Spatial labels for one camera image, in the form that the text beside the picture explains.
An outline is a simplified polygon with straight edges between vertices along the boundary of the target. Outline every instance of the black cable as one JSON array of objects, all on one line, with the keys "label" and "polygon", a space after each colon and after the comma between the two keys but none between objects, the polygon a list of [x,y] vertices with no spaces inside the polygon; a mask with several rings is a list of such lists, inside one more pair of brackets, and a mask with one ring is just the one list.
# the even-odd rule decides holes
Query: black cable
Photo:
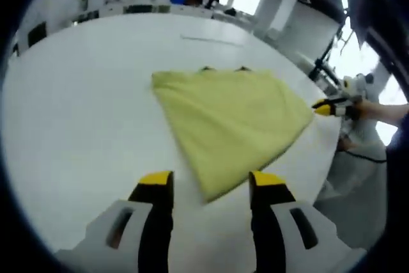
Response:
[{"label": "black cable", "polygon": [[348,152],[348,151],[345,151],[344,153],[347,153],[348,155],[354,156],[356,158],[361,158],[361,159],[368,160],[368,161],[371,161],[371,162],[374,162],[374,163],[382,164],[382,163],[386,162],[386,160],[376,160],[376,159],[372,159],[372,158],[369,158],[369,157],[366,157],[366,156],[359,155],[357,153],[351,153],[351,152]]}]

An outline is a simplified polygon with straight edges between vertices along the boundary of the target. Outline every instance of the cable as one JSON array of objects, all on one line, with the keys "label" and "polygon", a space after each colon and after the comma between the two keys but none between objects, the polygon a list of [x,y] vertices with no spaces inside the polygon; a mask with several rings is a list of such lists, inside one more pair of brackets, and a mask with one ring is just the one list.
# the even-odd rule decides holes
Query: cable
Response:
[{"label": "cable", "polygon": [[354,156],[356,158],[361,158],[361,159],[368,160],[368,161],[371,161],[371,162],[374,162],[374,163],[379,163],[379,164],[386,163],[386,160],[376,160],[376,159],[372,159],[372,158],[369,158],[369,157],[366,157],[366,156],[359,155],[357,153],[351,153],[351,152],[348,152],[348,151],[344,151],[344,153],[347,153],[348,155]]}]

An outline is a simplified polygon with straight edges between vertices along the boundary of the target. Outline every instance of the white table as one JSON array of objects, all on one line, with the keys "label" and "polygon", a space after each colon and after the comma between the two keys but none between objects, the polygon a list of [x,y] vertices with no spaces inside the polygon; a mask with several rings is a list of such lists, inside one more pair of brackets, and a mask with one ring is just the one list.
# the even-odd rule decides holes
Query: white table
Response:
[{"label": "white table", "polygon": [[[308,104],[324,97],[295,65],[239,27],[171,14],[92,20],[42,40],[10,65],[2,101],[10,181],[52,251],[76,245],[87,223],[127,198],[140,177],[172,169],[171,272],[255,269],[247,182],[202,205],[150,89],[153,72],[205,65],[271,69]],[[338,119],[315,116],[265,171],[284,177],[297,199],[312,203],[339,128]]]}]

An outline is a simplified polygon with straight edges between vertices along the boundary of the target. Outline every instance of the yellow cloth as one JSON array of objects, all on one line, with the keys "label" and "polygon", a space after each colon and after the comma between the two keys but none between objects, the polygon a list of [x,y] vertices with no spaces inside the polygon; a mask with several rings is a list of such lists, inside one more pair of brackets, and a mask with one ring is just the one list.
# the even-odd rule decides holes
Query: yellow cloth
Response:
[{"label": "yellow cloth", "polygon": [[313,118],[268,72],[157,72],[152,79],[207,201],[280,156]]}]

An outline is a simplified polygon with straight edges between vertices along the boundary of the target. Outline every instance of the table surface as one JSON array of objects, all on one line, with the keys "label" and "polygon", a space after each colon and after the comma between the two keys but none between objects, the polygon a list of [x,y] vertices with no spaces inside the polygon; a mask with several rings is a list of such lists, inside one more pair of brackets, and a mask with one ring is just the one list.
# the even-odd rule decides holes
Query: table surface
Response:
[{"label": "table surface", "polygon": [[[51,251],[125,199],[146,173],[175,170],[171,272],[252,272],[249,188],[204,205],[150,89],[160,70],[271,70],[307,104],[324,97],[293,63],[231,24],[179,15],[109,17],[60,31],[12,61],[2,101],[11,185]],[[340,121],[316,115],[265,171],[312,203],[326,179]]]}]

